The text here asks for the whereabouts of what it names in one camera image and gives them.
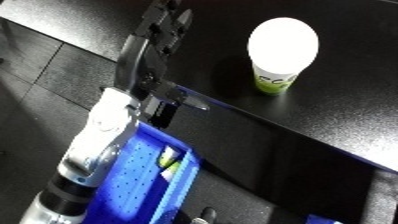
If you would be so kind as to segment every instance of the black table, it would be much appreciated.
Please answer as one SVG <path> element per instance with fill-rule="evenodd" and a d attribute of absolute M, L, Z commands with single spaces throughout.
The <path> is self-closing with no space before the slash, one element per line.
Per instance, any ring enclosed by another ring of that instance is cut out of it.
<path fill-rule="evenodd" d="M 0 15 L 115 60 L 151 1 L 6 0 Z M 398 170 L 398 4 L 377 0 L 185 0 L 192 29 L 168 78 L 267 122 Z M 246 43 L 274 17 L 320 38 L 315 62 L 278 97 L 253 87 Z"/>

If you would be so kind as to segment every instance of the floor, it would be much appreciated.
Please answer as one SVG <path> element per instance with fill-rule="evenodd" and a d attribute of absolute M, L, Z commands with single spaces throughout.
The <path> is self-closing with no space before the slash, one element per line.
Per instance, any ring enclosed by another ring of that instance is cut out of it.
<path fill-rule="evenodd" d="M 112 84 L 115 64 L 13 23 L 2 21 L 1 31 L 0 223 L 17 223 L 84 126 L 99 87 Z M 396 174 L 239 112 L 211 107 L 209 113 L 182 108 L 166 130 L 197 149 L 207 170 L 298 215 L 316 213 L 355 224 L 393 222 Z M 198 178 L 205 183 L 209 176 Z M 211 204 L 214 189 L 228 185 L 222 183 L 194 185 L 183 206 L 188 216 L 200 212 L 192 204 Z M 225 203 L 233 194 L 228 192 Z M 220 208 L 235 209 L 223 223 L 243 223 L 238 208 Z"/>

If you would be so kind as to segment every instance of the blue object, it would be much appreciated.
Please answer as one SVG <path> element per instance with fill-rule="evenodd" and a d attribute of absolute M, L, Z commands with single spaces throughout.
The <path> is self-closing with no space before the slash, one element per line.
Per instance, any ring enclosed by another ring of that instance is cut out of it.
<path fill-rule="evenodd" d="M 316 215 L 309 215 L 306 224 L 342 224 L 331 219 L 322 218 Z"/>
<path fill-rule="evenodd" d="M 170 182 L 162 177 L 165 168 L 158 164 L 167 145 L 180 153 Z M 200 160 L 190 147 L 140 123 L 98 189 L 83 224 L 171 223 L 199 167 Z"/>

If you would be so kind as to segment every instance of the white cup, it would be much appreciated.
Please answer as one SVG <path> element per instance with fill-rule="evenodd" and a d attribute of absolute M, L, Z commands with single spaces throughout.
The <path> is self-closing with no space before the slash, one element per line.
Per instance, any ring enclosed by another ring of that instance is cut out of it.
<path fill-rule="evenodd" d="M 318 46 L 315 31 L 297 19 L 276 18 L 260 24 L 247 46 L 257 88 L 271 95 L 287 90 L 314 61 Z"/>

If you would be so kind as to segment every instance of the green label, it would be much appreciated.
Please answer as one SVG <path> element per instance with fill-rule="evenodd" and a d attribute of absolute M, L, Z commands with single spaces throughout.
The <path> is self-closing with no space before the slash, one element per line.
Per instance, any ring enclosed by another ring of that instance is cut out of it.
<path fill-rule="evenodd" d="M 271 80 L 270 78 L 267 78 L 265 76 L 255 75 L 255 82 L 259 90 L 268 94 L 276 95 L 284 92 L 287 88 L 289 88 L 289 86 L 294 82 L 296 77 L 297 76 L 295 75 L 290 77 L 288 80 Z"/>

